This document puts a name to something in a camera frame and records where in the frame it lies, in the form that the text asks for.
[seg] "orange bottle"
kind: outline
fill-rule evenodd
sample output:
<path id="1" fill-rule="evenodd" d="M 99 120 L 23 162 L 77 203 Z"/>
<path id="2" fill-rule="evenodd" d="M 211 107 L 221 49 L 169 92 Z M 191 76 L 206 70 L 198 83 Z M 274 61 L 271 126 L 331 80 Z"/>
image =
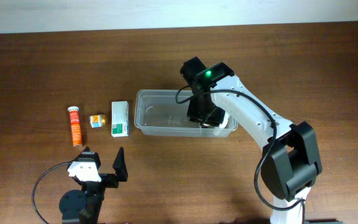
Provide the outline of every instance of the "orange bottle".
<path id="1" fill-rule="evenodd" d="M 73 137 L 73 147 L 81 147 L 82 137 L 81 137 L 80 116 L 78 114 L 78 111 L 80 109 L 77 106 L 71 106 L 67 110 L 70 113 L 71 136 Z"/>

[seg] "green and white box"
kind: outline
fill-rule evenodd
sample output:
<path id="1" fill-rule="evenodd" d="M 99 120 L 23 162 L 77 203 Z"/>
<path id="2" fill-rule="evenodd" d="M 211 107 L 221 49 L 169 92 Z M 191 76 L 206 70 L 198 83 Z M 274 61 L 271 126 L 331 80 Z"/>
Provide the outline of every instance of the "green and white box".
<path id="1" fill-rule="evenodd" d="M 111 116 L 111 135 L 113 137 L 128 136 L 128 102 L 112 102 Z"/>

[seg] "gray plastic container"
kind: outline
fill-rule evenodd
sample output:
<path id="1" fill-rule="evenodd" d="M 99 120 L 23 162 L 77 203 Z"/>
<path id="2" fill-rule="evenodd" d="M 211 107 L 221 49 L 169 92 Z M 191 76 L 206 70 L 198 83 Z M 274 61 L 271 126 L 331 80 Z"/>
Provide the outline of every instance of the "gray plastic container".
<path id="1" fill-rule="evenodd" d="M 176 104 L 177 90 L 141 90 L 137 93 L 135 108 L 135 126 L 146 135 L 187 136 L 224 138 L 238 128 L 232 117 L 225 128 L 200 128 L 200 124 L 189 121 L 187 109 L 190 102 Z M 178 97 L 184 100 L 192 96 L 184 90 Z"/>

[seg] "white wall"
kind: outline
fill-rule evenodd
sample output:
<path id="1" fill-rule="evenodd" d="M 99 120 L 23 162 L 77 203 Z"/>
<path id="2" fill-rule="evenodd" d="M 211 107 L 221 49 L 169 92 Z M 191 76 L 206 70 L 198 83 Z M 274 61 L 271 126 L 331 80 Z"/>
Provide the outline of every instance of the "white wall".
<path id="1" fill-rule="evenodd" d="M 358 21 L 358 0 L 0 0 L 0 33 Z"/>

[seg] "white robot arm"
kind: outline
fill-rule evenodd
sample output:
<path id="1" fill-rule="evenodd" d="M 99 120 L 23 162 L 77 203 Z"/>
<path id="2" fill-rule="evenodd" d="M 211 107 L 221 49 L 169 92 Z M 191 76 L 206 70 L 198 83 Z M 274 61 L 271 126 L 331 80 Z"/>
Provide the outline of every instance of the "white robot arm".
<path id="1" fill-rule="evenodd" d="M 259 171 L 274 195 L 273 205 L 264 200 L 257 184 L 255 189 L 260 199 L 274 209 L 270 222 L 301 223 L 301 203 L 322 171 L 313 128 L 306 122 L 295 125 L 272 111 L 222 62 L 206 68 L 195 57 L 184 63 L 180 73 L 194 96 L 177 103 L 191 100 L 187 115 L 192 121 L 203 126 L 222 126 L 230 114 L 261 148 L 265 159 L 261 159 Z"/>

